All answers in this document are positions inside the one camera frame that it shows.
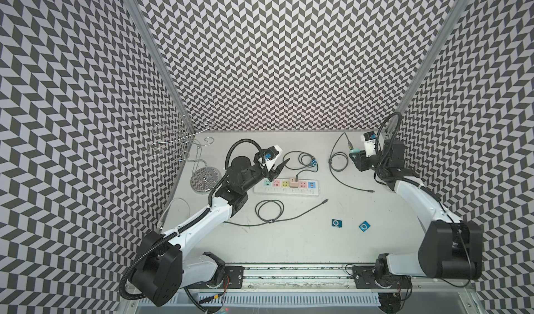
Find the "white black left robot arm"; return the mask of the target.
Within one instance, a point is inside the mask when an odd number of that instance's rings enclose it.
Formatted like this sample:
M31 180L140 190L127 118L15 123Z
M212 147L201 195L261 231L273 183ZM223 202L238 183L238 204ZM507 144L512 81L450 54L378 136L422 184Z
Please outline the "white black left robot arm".
M280 175L286 165L277 162L281 155L278 145L263 149L248 138L232 144L225 158L225 173L210 190L207 206L172 229L145 235L136 258L122 275L120 296L130 301L148 298L162 306L180 289L198 283L220 286L225 278L225 262L210 251L197 258L189 258L189 254L243 208L248 190Z

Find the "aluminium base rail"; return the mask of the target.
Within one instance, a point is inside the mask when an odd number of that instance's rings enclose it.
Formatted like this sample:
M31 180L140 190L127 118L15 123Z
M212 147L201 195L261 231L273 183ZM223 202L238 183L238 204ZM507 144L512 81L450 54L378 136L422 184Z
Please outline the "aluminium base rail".
M195 313L224 313L232 308L374 309L379 313L422 313L436 306L445 313L485 313L474 286L457 281L383 275L367 264L227 265L216 271L214 281L185 288L171 283L161 297L129 300L121 313L166 312L189 307Z

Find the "white multicolour power strip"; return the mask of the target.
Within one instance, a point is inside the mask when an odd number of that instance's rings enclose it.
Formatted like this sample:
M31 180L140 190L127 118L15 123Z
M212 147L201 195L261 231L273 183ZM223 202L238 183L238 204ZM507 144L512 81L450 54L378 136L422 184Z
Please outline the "white multicolour power strip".
M276 194L276 195L292 195L292 196L306 196L318 197L320 194L319 182L316 180L299 180L300 187L291 188L289 182L291 179L275 179L270 182L264 179L253 187L253 191L257 194Z

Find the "pink usb charger plug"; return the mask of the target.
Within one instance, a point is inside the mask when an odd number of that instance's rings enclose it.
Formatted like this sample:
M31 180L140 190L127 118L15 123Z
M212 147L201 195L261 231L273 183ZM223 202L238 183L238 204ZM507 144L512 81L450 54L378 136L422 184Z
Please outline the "pink usb charger plug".
M290 182L289 182L289 187L298 188L298 187L300 187L300 183L296 179L291 179Z

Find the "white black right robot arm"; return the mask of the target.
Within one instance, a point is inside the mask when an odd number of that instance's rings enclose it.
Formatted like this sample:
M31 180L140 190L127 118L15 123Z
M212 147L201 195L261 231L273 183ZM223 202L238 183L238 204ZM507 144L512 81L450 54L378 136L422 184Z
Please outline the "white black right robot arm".
M405 167L405 145L397 137L402 119L400 112L392 112L378 131L363 134L364 151L349 155L359 171L373 171L375 182L408 203L424 231L417 251L380 254L372 276L382 288L403 277L441 279L446 283L462 279L467 285L483 272L483 230L446 208L415 172Z

